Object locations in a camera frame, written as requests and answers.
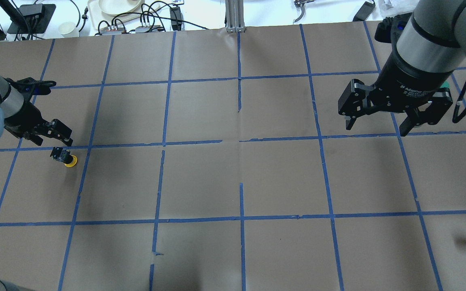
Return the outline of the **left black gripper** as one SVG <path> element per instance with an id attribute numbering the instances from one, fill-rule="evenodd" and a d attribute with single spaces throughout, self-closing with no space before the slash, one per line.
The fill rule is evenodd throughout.
<path id="1" fill-rule="evenodd" d="M 57 139 L 67 147 L 71 147 L 72 129 L 62 121 L 54 118 L 47 121 L 41 116 L 40 110 L 31 103 L 24 103 L 15 114 L 4 119 L 5 129 L 18 139 L 25 139 L 41 146 L 42 137 Z"/>

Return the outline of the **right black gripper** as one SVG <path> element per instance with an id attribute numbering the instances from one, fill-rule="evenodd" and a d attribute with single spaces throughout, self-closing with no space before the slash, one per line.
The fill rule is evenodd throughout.
<path id="1" fill-rule="evenodd" d="M 401 136 L 406 137 L 416 126 L 440 122 L 453 105 L 450 89 L 440 89 L 448 75 L 387 61 L 375 83 L 367 85 L 356 78 L 349 81 L 338 99 L 338 114 L 346 119 L 345 129 L 351 130 L 357 118 L 365 115 L 405 113 Z"/>

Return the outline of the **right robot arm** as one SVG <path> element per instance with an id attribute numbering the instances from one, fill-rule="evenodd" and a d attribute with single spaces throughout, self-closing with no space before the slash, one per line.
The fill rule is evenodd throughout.
<path id="1" fill-rule="evenodd" d="M 352 79 L 338 100 L 338 113 L 352 129 L 357 118 L 376 112 L 405 113 L 401 136 L 435 125 L 453 105 L 443 83 L 466 59 L 466 0 L 421 0 L 412 13 L 378 24 L 375 40 L 392 51 L 372 85 Z M 466 84 L 452 121 L 466 116 Z"/>

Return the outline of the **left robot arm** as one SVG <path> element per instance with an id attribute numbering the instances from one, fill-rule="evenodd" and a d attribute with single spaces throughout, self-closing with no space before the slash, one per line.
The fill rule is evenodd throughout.
<path id="1" fill-rule="evenodd" d="M 45 120 L 31 102 L 35 95 L 48 95 L 55 81 L 35 80 L 31 77 L 14 81 L 0 75 L 0 138 L 4 131 L 18 139 L 26 139 L 40 146 L 44 137 L 57 139 L 67 147 L 73 143 L 72 129 L 54 118 Z"/>

